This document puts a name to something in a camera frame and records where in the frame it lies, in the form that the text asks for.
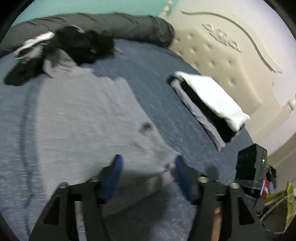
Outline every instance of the tufted headboard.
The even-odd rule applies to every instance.
[[[273,94],[273,75],[282,70],[239,18],[215,6],[194,7],[194,2],[179,0],[168,16],[169,1],[159,15],[175,29],[169,48],[202,75],[212,77],[250,115],[246,128],[257,142],[292,111],[293,105],[280,106]]]

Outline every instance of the carved floral ornament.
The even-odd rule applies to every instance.
[[[225,46],[230,46],[240,53],[242,52],[237,42],[230,38],[227,33],[223,32],[221,29],[215,28],[211,24],[202,23],[202,26],[204,26],[209,31],[210,35],[212,35],[220,43],[224,44]]]

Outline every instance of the teal wall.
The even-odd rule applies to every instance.
[[[124,12],[157,16],[168,0],[35,0],[13,25],[33,18],[62,13]]]

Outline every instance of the white folded cloth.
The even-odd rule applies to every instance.
[[[198,97],[220,118],[225,119],[232,131],[237,132],[250,119],[239,105],[209,76],[176,71],[175,76],[185,80]]]

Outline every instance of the mattress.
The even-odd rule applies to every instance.
[[[181,153],[188,165],[222,183],[233,181],[238,151],[252,144],[242,128],[240,135],[218,152],[202,126],[182,104],[167,78],[175,71],[198,74],[168,49],[152,44],[115,40],[113,57],[84,64],[97,77],[123,77],[137,101],[157,127],[165,143]],[[16,60],[0,59],[0,78]],[[23,86],[0,87],[0,211],[20,241],[28,240],[48,201],[38,166],[36,107],[44,75]],[[195,207],[187,202],[176,183],[108,216],[112,240],[182,240],[188,237]],[[82,240],[84,227],[78,227]]]

